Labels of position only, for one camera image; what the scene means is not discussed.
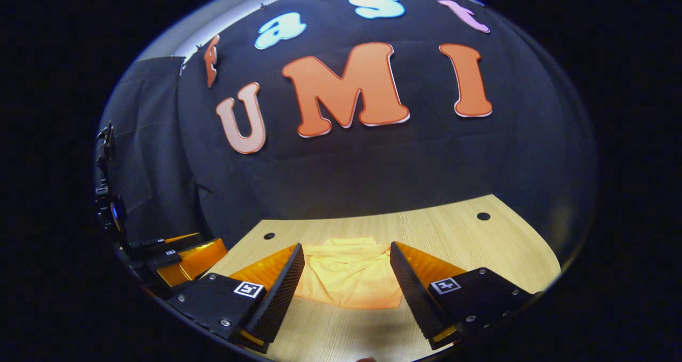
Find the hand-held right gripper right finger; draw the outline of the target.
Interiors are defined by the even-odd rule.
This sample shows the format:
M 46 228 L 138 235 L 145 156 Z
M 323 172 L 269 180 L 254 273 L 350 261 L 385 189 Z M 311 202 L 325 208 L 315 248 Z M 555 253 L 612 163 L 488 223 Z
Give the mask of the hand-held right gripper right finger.
M 467 271 L 399 242 L 390 245 L 390 265 L 433 350 L 489 335 L 533 298 L 490 268 Z

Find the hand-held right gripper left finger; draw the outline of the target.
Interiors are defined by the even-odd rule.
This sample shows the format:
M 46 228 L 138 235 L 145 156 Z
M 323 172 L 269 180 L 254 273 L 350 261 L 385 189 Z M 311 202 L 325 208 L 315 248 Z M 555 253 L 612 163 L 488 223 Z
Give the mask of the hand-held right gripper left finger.
M 170 305 L 193 323 L 244 347 L 274 342 L 304 270 L 296 243 L 229 276 L 209 273 Z

